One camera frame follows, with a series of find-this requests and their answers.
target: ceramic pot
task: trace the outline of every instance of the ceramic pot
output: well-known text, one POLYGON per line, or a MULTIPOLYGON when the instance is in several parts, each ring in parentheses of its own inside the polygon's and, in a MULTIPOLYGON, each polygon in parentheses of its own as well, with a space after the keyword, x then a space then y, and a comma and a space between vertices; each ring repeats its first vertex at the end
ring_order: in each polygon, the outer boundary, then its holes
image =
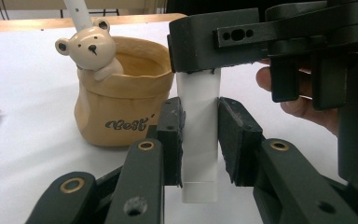
POLYGON ((128 146, 145 138, 149 125, 158 122, 173 81, 166 47, 143 39, 113 38, 124 75, 96 81, 92 71, 77 70, 77 127, 88 142, 103 147, 128 146))

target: white tabletop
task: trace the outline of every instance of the white tabletop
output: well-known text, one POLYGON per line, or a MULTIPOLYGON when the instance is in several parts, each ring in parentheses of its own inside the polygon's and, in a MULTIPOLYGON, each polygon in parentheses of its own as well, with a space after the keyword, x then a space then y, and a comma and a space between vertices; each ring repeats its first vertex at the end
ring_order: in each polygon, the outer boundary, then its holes
MULTIPOLYGON (((0 223, 23 223, 57 177, 84 171, 99 178, 123 164, 126 148, 88 144, 74 118, 78 95, 76 66, 54 48, 75 28, 0 33, 0 223)), ((116 25, 111 35, 148 39, 167 46, 167 22, 116 25)), ((322 174, 337 176, 337 139, 329 131, 284 114, 270 94, 258 88, 261 64, 222 70, 221 95, 252 113, 267 138, 295 144, 322 174)), ((170 97, 176 96, 173 83, 170 97)), ((217 203, 181 203, 180 189, 167 187, 165 223, 262 223, 252 188, 230 184, 219 156, 217 203)))

